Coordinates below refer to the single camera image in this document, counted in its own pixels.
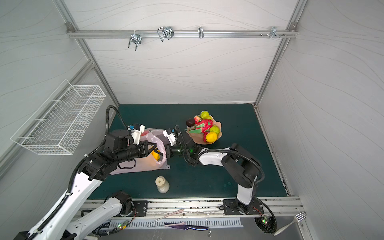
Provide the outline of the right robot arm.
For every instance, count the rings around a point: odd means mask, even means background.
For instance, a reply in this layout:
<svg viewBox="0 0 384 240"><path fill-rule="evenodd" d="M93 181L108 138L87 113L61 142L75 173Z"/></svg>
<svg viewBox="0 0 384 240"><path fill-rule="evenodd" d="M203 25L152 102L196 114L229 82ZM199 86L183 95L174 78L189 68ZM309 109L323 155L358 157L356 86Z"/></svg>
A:
<svg viewBox="0 0 384 240"><path fill-rule="evenodd" d="M274 234L278 224L273 211L259 198L256 189L265 179L261 163L238 144L225 149L204 148L195 143L191 137L176 129L165 130L168 139L166 145L168 157L179 155L190 166L223 167L238 184L235 199L223 200L221 210L225 215L259 215L255 219L257 227L265 234Z"/></svg>

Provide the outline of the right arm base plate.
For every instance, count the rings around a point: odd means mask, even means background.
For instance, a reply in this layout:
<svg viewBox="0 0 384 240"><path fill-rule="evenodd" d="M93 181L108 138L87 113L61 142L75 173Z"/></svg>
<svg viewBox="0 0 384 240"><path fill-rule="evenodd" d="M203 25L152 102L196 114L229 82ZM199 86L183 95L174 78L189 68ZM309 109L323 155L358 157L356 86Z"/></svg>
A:
<svg viewBox="0 0 384 240"><path fill-rule="evenodd" d="M222 210L226 216L264 215L263 205L256 199L252 199L249 205L245 205L237 199L224 199L219 209Z"/></svg>

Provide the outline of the yellow lemon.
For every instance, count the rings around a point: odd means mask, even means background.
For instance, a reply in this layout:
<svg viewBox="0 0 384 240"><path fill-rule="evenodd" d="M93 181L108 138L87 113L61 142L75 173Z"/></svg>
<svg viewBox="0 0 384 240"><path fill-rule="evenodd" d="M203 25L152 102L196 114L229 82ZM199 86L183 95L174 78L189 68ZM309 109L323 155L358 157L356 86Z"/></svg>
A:
<svg viewBox="0 0 384 240"><path fill-rule="evenodd" d="M208 133L207 135L207 142L206 143L214 143L218 139L218 135L216 133Z"/></svg>

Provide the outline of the green apple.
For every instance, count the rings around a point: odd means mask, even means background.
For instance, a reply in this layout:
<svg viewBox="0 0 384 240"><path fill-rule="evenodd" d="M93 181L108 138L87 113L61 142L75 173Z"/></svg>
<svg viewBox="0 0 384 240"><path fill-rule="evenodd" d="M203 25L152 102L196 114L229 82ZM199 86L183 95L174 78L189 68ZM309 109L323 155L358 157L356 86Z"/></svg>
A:
<svg viewBox="0 0 384 240"><path fill-rule="evenodd" d="M210 127L209 131L210 133L216 133L217 135L219 135L221 132L220 128L216 125L213 125L212 127Z"/></svg>

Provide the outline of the yellow banana bunch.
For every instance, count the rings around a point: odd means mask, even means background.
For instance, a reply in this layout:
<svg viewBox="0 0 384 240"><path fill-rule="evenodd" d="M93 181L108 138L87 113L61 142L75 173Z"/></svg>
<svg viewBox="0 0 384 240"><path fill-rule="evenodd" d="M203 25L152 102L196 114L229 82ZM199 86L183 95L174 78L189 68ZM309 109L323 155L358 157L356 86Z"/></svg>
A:
<svg viewBox="0 0 384 240"><path fill-rule="evenodd" d="M156 151L152 151L151 155L156 161L159 161L162 157L162 155L158 154Z"/></svg>

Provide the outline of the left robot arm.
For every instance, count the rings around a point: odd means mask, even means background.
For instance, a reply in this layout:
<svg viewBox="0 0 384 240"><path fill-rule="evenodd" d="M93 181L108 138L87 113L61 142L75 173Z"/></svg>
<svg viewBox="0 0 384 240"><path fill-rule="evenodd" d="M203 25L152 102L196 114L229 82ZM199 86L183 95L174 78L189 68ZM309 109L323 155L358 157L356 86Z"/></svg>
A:
<svg viewBox="0 0 384 240"><path fill-rule="evenodd" d="M164 142L154 131L146 131L143 125L110 132L110 110L117 111L117 108L108 106L106 109L106 131L101 144L75 167L62 198L29 231L18 233L17 240L83 240L107 219L132 212L132 198L119 191L101 207L73 220L87 198L108 176L130 170L149 170L148 160L155 160L153 153L159 154L162 161L167 159Z"/></svg>

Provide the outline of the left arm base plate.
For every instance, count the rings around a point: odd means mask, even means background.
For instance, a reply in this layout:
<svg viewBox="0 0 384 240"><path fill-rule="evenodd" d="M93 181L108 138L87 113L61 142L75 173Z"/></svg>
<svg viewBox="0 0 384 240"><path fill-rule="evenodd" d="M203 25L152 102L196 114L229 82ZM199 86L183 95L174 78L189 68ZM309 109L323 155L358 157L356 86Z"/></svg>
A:
<svg viewBox="0 0 384 240"><path fill-rule="evenodd" d="M128 201L122 205L118 217L145 217L148 203L148 201Z"/></svg>

